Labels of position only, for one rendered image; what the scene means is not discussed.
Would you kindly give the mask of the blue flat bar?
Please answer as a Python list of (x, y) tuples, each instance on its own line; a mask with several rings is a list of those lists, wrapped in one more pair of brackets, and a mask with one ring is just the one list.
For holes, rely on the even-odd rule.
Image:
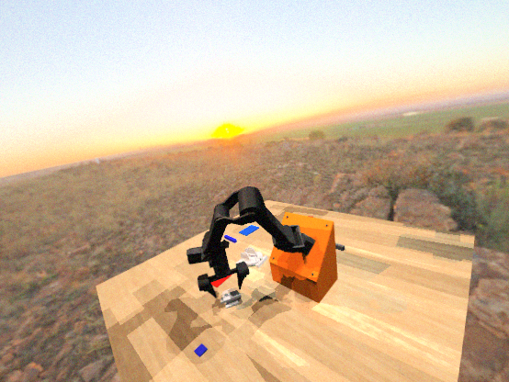
[(239, 233), (241, 233), (242, 235), (247, 236), (247, 235), (249, 235), (250, 233), (252, 233), (252, 232), (254, 232), (255, 230), (258, 230), (258, 229), (259, 229), (259, 227), (256, 227), (256, 226), (254, 226), (254, 225), (251, 225), (251, 226), (249, 226), (249, 227), (245, 228), (244, 230), (241, 230)]

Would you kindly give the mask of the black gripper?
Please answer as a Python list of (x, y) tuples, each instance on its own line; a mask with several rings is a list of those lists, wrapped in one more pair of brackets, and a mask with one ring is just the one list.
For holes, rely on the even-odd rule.
[(235, 264), (236, 267), (231, 268), (228, 263), (228, 259), (226, 259), (222, 263), (212, 263), (214, 274), (208, 276), (208, 274), (199, 275), (198, 276), (198, 288), (199, 291), (209, 292), (213, 297), (217, 298), (217, 295), (211, 285), (211, 282), (227, 277), (228, 275), (237, 274), (237, 281), (239, 290), (241, 290), (242, 283), (245, 277), (250, 274), (249, 268), (246, 262), (240, 262)]

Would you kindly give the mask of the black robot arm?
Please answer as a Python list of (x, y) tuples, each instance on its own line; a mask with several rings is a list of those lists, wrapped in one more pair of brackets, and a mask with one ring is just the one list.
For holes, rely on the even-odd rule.
[[(230, 218), (229, 210), (239, 203), (240, 217)], [(230, 242), (221, 238), (227, 225), (245, 225), (257, 222), (271, 236), (273, 245), (284, 253), (304, 253), (309, 255), (316, 240), (305, 233), (301, 233), (300, 225), (282, 225), (266, 208), (264, 199), (258, 188), (247, 186), (232, 192), (223, 202), (214, 208), (209, 231), (203, 236), (200, 247), (187, 250), (189, 264), (202, 262), (222, 263), (227, 259), (225, 249)], [(307, 256), (308, 256), (307, 255)]]

